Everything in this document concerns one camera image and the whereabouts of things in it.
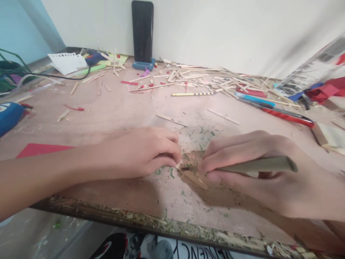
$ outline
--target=purple object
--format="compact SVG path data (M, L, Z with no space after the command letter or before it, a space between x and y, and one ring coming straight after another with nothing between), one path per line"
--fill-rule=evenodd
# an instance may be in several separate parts
M145 77L150 73L150 70L147 69L147 67L145 67L146 71L144 72L144 74L140 77Z
M14 80L14 82L16 84L18 84L21 81L21 79L22 79L22 77L20 77L18 75L11 75L11 77L12 77L12 79Z

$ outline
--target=black cable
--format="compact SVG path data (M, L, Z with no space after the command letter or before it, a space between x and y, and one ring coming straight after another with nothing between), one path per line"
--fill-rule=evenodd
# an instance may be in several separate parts
M12 75L12 74L15 74L15 75L18 75L18 76L19 75L25 76L25 75L29 74L29 75L33 75L33 76L56 77L56 78L69 79L69 80L82 80L82 79L85 79L89 75L90 70L91 70L91 66L89 66L89 70L87 71L87 74L84 77L81 77L81 78L69 78L69 77L62 77L62 76L49 75L49 74L23 73L23 72L13 72L13 73L9 73L9 74L3 74L1 77L9 76L9 75Z

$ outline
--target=yellow pencil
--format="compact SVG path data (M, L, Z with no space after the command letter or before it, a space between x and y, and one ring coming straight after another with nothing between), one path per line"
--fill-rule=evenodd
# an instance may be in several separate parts
M205 92L205 93L182 93L182 94L171 94L171 96L205 96L205 95L214 95L213 92Z

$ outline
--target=fingernail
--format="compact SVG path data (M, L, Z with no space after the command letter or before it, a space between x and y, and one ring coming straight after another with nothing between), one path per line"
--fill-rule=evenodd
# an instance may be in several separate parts
M208 173L206 178L212 182L220 183L222 179L216 173Z

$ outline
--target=red fabric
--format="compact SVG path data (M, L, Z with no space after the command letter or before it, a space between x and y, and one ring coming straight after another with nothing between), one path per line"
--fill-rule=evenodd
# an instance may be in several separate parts
M241 88L237 87L236 91L242 94L247 94L247 95L252 95L252 96L256 96L256 97L262 97L262 98L267 98L267 95L264 92L261 91L255 91L255 90L249 90L247 89L248 92L243 91Z
M339 89L334 85L327 84L310 90L306 95L309 96L312 101L317 101L319 104L323 104L325 100L338 92Z
M325 85L328 84L331 84L339 89L339 92L335 94L336 96L345 96L345 77L330 79L325 82Z
M43 154L54 153L54 152L63 151L63 150L71 149L71 148L74 148L74 147L29 143L21 151L21 153L19 155L17 155L16 158L23 158L23 157L35 156L35 155L43 155Z

